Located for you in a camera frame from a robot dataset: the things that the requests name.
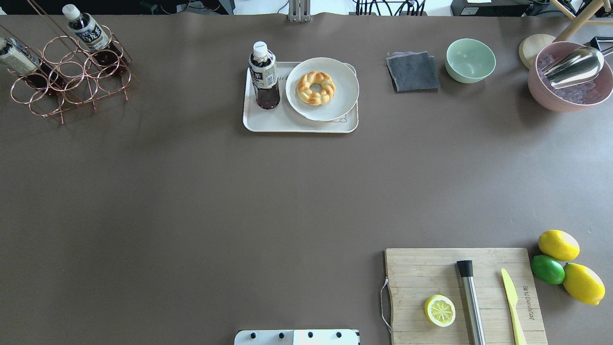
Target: pink bowl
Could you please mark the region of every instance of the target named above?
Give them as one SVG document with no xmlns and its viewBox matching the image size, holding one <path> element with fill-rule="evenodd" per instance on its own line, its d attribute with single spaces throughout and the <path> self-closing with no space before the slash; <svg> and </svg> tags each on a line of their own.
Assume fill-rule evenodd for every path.
<svg viewBox="0 0 613 345">
<path fill-rule="evenodd" d="M 535 62 L 532 64 L 532 67 L 530 67 L 530 72 L 528 73 L 528 88 L 530 89 L 532 97 L 534 97 L 535 100 L 540 103 L 540 105 L 557 112 L 573 112 L 600 104 L 606 101 L 611 93 L 613 93 L 613 72 L 606 61 L 604 62 L 604 67 L 598 74 L 598 77 L 594 79 L 594 83 L 596 84 L 595 89 L 600 93 L 600 96 L 597 97 L 592 103 L 573 103 L 558 97 L 555 93 L 549 90 L 547 87 L 549 85 L 548 81 L 543 80 L 538 73 L 540 69 L 547 67 L 539 62 L 541 57 L 549 54 L 555 61 L 558 61 L 572 52 L 575 48 L 579 47 L 583 47 L 583 45 L 572 42 L 554 42 L 547 47 L 544 47 L 537 54 Z"/>
</svg>

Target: halved lemon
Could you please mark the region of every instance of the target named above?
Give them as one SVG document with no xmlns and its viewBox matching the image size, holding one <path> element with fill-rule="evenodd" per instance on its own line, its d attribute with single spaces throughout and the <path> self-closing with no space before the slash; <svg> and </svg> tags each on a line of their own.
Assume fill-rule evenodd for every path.
<svg viewBox="0 0 613 345">
<path fill-rule="evenodd" d="M 440 327 L 447 327 L 455 321 L 454 303 L 443 295 L 434 295 L 425 302 L 428 320 Z"/>
</svg>

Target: plastic bottle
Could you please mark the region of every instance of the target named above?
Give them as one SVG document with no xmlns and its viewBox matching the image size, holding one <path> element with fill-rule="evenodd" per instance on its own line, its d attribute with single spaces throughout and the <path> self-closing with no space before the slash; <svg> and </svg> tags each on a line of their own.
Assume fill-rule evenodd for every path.
<svg viewBox="0 0 613 345">
<path fill-rule="evenodd" d="M 30 87 L 37 90 L 47 89 L 49 96 L 58 95 L 66 87 L 66 80 L 57 72 L 51 72 L 52 68 L 46 62 L 34 56 L 23 44 L 14 38 L 0 37 L 0 63 L 19 76 L 26 76 L 24 79 Z"/>
<path fill-rule="evenodd" d="M 68 4 L 62 8 L 62 13 L 68 18 L 68 28 L 81 40 L 87 48 L 94 52 L 94 59 L 101 66 L 108 66 L 104 70 L 114 75 L 120 75 L 128 62 L 122 52 L 109 38 L 109 35 L 98 25 L 96 20 L 87 13 L 81 13 L 74 5 Z M 117 57 L 121 57 L 121 64 L 117 66 Z"/>
<path fill-rule="evenodd" d="M 276 74 L 275 55 L 268 50 L 266 43 L 258 41 L 253 45 L 249 57 L 249 69 L 253 90 L 256 92 L 257 105 L 262 109 L 273 109 L 281 101 Z"/>
</svg>

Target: bottle cap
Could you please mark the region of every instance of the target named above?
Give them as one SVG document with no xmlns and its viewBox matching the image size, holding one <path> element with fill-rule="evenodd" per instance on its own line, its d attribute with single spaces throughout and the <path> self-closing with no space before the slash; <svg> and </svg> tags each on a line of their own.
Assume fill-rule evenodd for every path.
<svg viewBox="0 0 613 345">
<path fill-rule="evenodd" d="M 78 10 L 77 6 L 72 4 L 68 4 L 62 8 L 62 12 L 68 18 L 68 20 L 75 20 L 81 15 L 81 11 Z"/>
<path fill-rule="evenodd" d="M 457 264 L 458 264 L 458 270 L 460 271 L 460 276 L 462 278 L 473 276 L 473 261 L 472 260 L 458 261 Z"/>
<path fill-rule="evenodd" d="M 253 56 L 263 58 L 268 55 L 268 45 L 265 42 L 257 41 L 253 44 Z"/>
</svg>

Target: metal bracket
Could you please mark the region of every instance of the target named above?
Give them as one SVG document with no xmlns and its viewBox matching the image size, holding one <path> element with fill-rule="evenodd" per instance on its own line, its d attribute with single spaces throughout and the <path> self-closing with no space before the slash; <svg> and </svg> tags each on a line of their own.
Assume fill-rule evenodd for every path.
<svg viewBox="0 0 613 345">
<path fill-rule="evenodd" d="M 359 330 L 242 330 L 234 345 L 360 345 Z"/>
<path fill-rule="evenodd" d="M 311 0 L 289 0 L 287 19 L 295 23 L 311 21 Z"/>
<path fill-rule="evenodd" d="M 600 50 L 600 52 L 602 52 L 602 54 L 604 56 L 607 56 L 608 54 L 613 53 L 613 46 L 603 49 L 600 46 L 600 43 L 613 43 L 613 37 L 604 37 L 604 36 L 595 36 L 590 42 L 589 44 L 593 47 L 596 48 L 598 50 Z"/>
</svg>

